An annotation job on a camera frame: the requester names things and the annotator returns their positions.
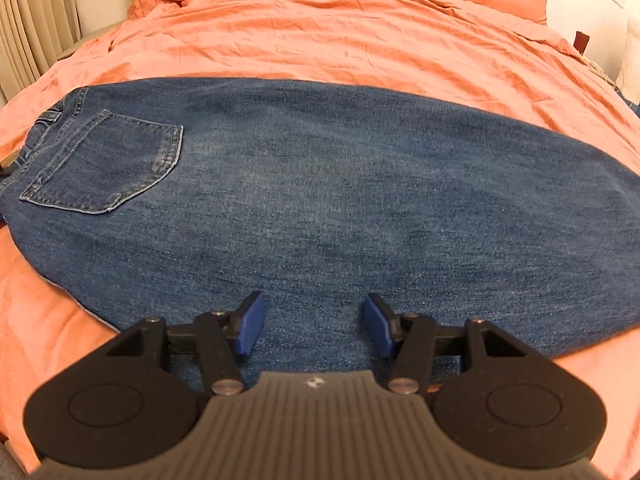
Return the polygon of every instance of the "bed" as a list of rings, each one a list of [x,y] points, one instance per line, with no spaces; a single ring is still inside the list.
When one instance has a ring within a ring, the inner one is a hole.
[[[640,121],[545,25],[468,0],[134,0],[128,20],[84,44],[0,114],[0,160],[74,88],[160,76],[357,84],[480,108],[586,142],[640,174]],[[27,470],[30,393],[113,336],[47,283],[0,228],[0,434]],[[640,328],[557,362],[608,410],[594,464],[640,469]]]

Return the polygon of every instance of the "wrinkled fabric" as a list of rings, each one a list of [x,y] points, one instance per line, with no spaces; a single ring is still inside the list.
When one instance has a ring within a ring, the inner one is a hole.
[[[57,63],[0,113],[0,157],[71,90],[153,76],[258,76],[389,88],[473,106],[588,142],[640,173],[640,121],[553,30],[463,0],[134,0],[130,20]],[[113,336],[43,280],[0,229],[0,433],[38,461],[22,407]],[[639,331],[562,361],[609,411],[595,463],[640,468]]]
[[[380,368],[369,292],[553,355],[640,322],[640,180],[530,124],[410,94],[254,79],[81,88],[0,182],[31,265],[123,329],[263,290],[260,370]]]

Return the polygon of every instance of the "denim fabric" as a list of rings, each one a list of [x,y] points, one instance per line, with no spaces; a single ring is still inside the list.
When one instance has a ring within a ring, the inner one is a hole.
[[[360,303],[492,320],[546,354],[640,323],[638,177],[600,152],[410,94],[165,78],[77,89],[0,210],[45,278],[118,328],[266,294],[259,370],[380,366]]]

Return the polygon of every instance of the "metal pin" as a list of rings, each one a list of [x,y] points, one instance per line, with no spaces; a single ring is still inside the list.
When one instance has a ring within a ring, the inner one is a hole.
[[[243,389],[244,384],[237,379],[220,379],[213,383],[213,386],[211,387],[211,391],[216,395],[227,397],[237,395],[241,393]]]
[[[391,379],[386,386],[390,391],[398,395],[410,395],[416,393],[420,389],[418,381],[408,377],[398,377]]]

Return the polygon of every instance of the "ribbed surface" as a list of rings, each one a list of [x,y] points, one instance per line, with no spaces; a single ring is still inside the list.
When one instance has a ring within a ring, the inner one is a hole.
[[[541,472],[492,465],[452,443],[421,399],[380,388],[370,372],[264,374],[217,397],[179,446],[112,471],[46,463],[36,480],[604,480],[587,461]]]

